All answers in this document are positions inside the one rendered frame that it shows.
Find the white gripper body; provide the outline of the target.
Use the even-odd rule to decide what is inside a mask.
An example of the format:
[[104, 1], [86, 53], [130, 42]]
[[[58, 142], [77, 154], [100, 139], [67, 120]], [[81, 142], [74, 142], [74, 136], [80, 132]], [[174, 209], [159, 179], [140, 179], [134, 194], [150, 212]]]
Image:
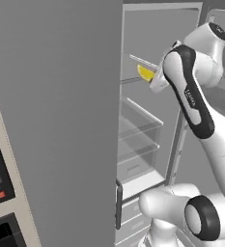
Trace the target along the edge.
[[156, 70], [155, 77], [153, 78], [152, 82], [150, 83], [150, 89], [158, 94], [163, 89], [169, 86], [168, 81], [166, 80], [163, 74], [163, 59], [161, 59], [158, 69]]

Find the yellow lemon wedge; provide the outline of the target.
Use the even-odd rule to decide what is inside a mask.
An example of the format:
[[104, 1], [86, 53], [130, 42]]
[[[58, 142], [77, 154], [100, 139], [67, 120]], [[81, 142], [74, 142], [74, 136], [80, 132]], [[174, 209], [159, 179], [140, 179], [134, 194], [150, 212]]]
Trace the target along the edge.
[[141, 65], [137, 66], [137, 72], [145, 81], [149, 83], [151, 83], [155, 77], [155, 73], [153, 71], [151, 71], [150, 69], [146, 69]]

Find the clear glass fridge shelf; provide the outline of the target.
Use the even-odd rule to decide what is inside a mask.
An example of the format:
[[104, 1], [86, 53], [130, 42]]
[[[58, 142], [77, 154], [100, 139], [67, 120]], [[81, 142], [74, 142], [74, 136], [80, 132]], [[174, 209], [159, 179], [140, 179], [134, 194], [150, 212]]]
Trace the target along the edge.
[[137, 71], [137, 66], [140, 65], [151, 71], [157, 71], [158, 65], [150, 63], [132, 54], [123, 54], [121, 61], [121, 83], [131, 83], [140, 81], [141, 76]]
[[120, 98], [119, 137], [144, 133], [152, 140], [158, 140], [163, 121], [142, 108], [128, 97]]
[[132, 139], [132, 140], [120, 140], [118, 142], [118, 163], [130, 160], [131, 158], [140, 156], [149, 151], [155, 151], [159, 149], [159, 144], [147, 140]]

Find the grey fridge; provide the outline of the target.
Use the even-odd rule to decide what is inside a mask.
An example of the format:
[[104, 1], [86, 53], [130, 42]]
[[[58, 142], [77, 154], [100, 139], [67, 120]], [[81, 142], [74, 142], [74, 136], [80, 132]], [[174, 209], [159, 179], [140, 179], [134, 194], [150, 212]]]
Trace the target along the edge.
[[[198, 2], [137, 3], [123, 5], [122, 55], [132, 54], [158, 65], [167, 48], [182, 40], [197, 27], [202, 5]], [[120, 98], [128, 97], [163, 121], [158, 140], [144, 133], [130, 135], [120, 140], [140, 139], [159, 144], [159, 149], [117, 162], [117, 179], [123, 186], [123, 204], [152, 188], [171, 185], [178, 172], [187, 123], [171, 88], [158, 94], [150, 84], [140, 81], [121, 83]], [[149, 227], [115, 247], [138, 247]]]

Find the grey fridge door with dispenser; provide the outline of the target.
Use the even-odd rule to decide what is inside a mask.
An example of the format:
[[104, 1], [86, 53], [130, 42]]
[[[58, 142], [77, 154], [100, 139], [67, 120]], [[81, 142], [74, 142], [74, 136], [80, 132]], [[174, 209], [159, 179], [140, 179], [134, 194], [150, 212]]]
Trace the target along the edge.
[[42, 247], [114, 247], [122, 0], [0, 0], [0, 109]]

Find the grey freezer drawer front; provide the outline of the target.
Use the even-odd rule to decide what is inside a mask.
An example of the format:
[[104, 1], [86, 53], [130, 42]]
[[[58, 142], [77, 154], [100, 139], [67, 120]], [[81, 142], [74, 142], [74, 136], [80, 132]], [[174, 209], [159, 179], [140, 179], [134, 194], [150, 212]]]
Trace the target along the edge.
[[115, 245], [121, 245], [150, 225], [151, 220], [141, 213], [137, 199], [124, 204], [121, 227], [115, 233]]

